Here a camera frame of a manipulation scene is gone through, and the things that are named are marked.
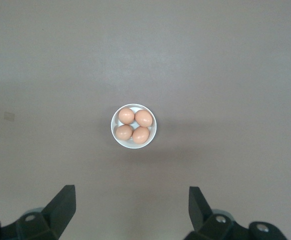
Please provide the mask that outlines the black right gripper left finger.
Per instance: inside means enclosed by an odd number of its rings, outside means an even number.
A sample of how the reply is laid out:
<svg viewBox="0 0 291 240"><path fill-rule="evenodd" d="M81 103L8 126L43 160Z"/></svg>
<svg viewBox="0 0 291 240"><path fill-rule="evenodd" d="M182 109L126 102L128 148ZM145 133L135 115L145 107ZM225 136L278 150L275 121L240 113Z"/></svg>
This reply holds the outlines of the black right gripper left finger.
<svg viewBox="0 0 291 240"><path fill-rule="evenodd" d="M59 240L76 212L76 188L65 185L45 206L1 226L0 240Z"/></svg>

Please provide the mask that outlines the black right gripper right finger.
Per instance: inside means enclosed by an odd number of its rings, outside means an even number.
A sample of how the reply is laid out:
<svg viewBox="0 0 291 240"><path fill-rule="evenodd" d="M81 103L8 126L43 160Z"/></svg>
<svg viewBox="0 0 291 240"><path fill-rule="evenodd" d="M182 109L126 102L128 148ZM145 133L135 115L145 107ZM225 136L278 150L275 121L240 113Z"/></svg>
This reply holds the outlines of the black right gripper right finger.
<svg viewBox="0 0 291 240"><path fill-rule="evenodd" d="M188 213L193 231L184 240L288 240L275 225L253 221L248 227L236 222L227 211L211 209L201 189L191 186Z"/></svg>

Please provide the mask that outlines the brown egg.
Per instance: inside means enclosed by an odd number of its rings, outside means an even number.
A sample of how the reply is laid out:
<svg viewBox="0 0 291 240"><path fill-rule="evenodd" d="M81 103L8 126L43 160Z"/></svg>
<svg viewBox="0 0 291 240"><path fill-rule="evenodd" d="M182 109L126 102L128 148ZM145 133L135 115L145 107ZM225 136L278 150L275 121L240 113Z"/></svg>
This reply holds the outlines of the brown egg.
<svg viewBox="0 0 291 240"><path fill-rule="evenodd" d="M139 126L148 128L153 123L152 115L147 110L139 110L135 113L135 121Z"/></svg>
<svg viewBox="0 0 291 240"><path fill-rule="evenodd" d="M118 113L118 119L124 125L130 125L135 120L135 113L130 108L122 108Z"/></svg>
<svg viewBox="0 0 291 240"><path fill-rule="evenodd" d="M127 141L133 135L133 128L130 125L121 125L116 129L115 135L119 140Z"/></svg>
<svg viewBox="0 0 291 240"><path fill-rule="evenodd" d="M150 135L150 131L146 127L139 126L136 128L132 134L132 140L135 144L143 144L145 143Z"/></svg>

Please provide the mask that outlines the white bowl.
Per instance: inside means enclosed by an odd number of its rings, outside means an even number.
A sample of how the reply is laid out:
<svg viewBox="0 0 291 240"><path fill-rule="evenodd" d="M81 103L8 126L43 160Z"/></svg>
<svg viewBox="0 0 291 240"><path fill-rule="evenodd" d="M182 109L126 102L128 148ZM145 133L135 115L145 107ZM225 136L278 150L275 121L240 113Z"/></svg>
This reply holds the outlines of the white bowl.
<svg viewBox="0 0 291 240"><path fill-rule="evenodd" d="M128 140L119 140L117 137L116 137L116 130L119 126L122 126L124 125L123 123L121 123L119 121L119 112L121 109L123 108L130 108L133 112L134 112L134 115L136 114L137 111L139 110L146 110L148 111L151 116L152 116L152 125L150 127L147 127L148 130L149 130L149 137L147 139L147 141L143 144L136 144L134 143L133 141L133 135L131 136L130 139ZM135 131L136 128L140 127L138 125L138 123L136 122L136 120L134 119L134 122L131 123L131 124L126 124L126 125L130 125L132 128L133 128L133 132ZM128 148L128 149L140 149L140 148L143 148L145 146L147 146L154 138L155 138L155 135L157 133L157 121L156 121L156 118L154 116L154 114L145 106L141 105L141 104L134 104L134 103L130 103L130 104L126 104L122 107L120 107L116 112L115 114L113 115L112 119L111 119L111 133L114 137L114 139L123 147L125 148Z"/></svg>

